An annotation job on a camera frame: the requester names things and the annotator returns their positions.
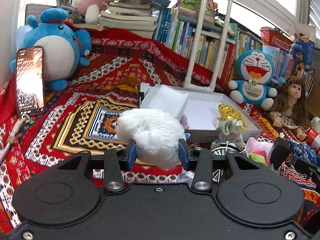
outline pink plush toy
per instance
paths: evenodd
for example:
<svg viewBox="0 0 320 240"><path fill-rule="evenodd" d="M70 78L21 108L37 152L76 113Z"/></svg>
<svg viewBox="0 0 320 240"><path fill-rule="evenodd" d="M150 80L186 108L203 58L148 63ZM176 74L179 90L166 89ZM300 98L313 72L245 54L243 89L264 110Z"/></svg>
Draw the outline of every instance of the pink plush toy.
<svg viewBox="0 0 320 240"><path fill-rule="evenodd" d="M96 24L100 12L105 11L111 1L115 0L80 0L77 4L77 10L85 16L87 24Z"/></svg>

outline screw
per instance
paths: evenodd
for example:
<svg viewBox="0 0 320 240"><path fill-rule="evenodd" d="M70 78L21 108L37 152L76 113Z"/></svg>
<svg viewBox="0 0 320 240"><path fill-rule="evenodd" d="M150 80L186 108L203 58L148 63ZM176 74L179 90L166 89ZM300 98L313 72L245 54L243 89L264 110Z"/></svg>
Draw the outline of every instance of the screw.
<svg viewBox="0 0 320 240"><path fill-rule="evenodd" d="M120 189L122 187L122 183L117 181L108 182L107 187L109 189Z"/></svg>
<svg viewBox="0 0 320 240"><path fill-rule="evenodd" d="M293 240L296 237L296 234L294 232L288 232L285 235L285 240Z"/></svg>
<svg viewBox="0 0 320 240"><path fill-rule="evenodd" d="M156 191L156 192L163 192L163 191L164 191L164 188L163 188L163 187L156 187L156 188L155 188L155 191Z"/></svg>
<svg viewBox="0 0 320 240"><path fill-rule="evenodd" d="M205 181L199 181L195 183L196 189L204 190L204 189L208 189L209 187L210 187L209 183Z"/></svg>
<svg viewBox="0 0 320 240"><path fill-rule="evenodd" d="M25 239L25 240L32 240L33 239L33 234L26 231L22 234L22 237Z"/></svg>

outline orange tongue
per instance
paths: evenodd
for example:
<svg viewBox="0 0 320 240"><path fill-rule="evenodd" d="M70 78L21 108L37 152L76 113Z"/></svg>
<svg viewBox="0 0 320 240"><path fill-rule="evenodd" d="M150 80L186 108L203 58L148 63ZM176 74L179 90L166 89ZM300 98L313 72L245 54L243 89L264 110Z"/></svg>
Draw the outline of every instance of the orange tongue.
<svg viewBox="0 0 320 240"><path fill-rule="evenodd" d="M252 76L253 78L257 78L257 79L262 78L262 75L260 73L255 73L253 71L251 71L249 73L249 75Z"/></svg>

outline blue plush toy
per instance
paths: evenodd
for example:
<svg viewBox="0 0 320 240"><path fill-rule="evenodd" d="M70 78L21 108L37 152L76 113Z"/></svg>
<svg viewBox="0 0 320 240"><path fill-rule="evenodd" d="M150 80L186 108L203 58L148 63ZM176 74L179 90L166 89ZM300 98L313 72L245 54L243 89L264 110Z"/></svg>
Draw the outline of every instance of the blue plush toy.
<svg viewBox="0 0 320 240"><path fill-rule="evenodd" d="M44 48L44 80L49 90L60 91L68 86L66 78L70 77L80 63L88 66L89 61L83 57L91 50L91 38L86 30L73 31L63 21L68 17L66 10L50 8L40 15L41 23L36 17L27 18L32 29L26 34L21 48L42 46ZM16 60L10 63L14 73Z"/></svg>
<svg viewBox="0 0 320 240"><path fill-rule="evenodd" d="M274 73L271 58L260 50L249 50L240 55L237 71L243 80L231 80L228 87L233 90L230 98L238 103L250 103L269 110L277 90L265 86Z"/></svg>

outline doll's hair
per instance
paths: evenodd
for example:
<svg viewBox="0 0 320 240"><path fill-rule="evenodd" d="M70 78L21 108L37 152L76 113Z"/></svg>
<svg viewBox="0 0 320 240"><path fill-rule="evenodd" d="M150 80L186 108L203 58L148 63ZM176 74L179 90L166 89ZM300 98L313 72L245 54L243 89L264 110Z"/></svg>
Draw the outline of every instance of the doll's hair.
<svg viewBox="0 0 320 240"><path fill-rule="evenodd" d="M305 80L296 76L289 77L282 85L277 88L278 95L274 99L273 106L270 111L284 112L289 108L288 105L288 90L290 85L300 85L301 86L301 97L297 100L296 104L292 108L291 118L297 125L307 124L307 110L306 110L306 90L305 90Z"/></svg>

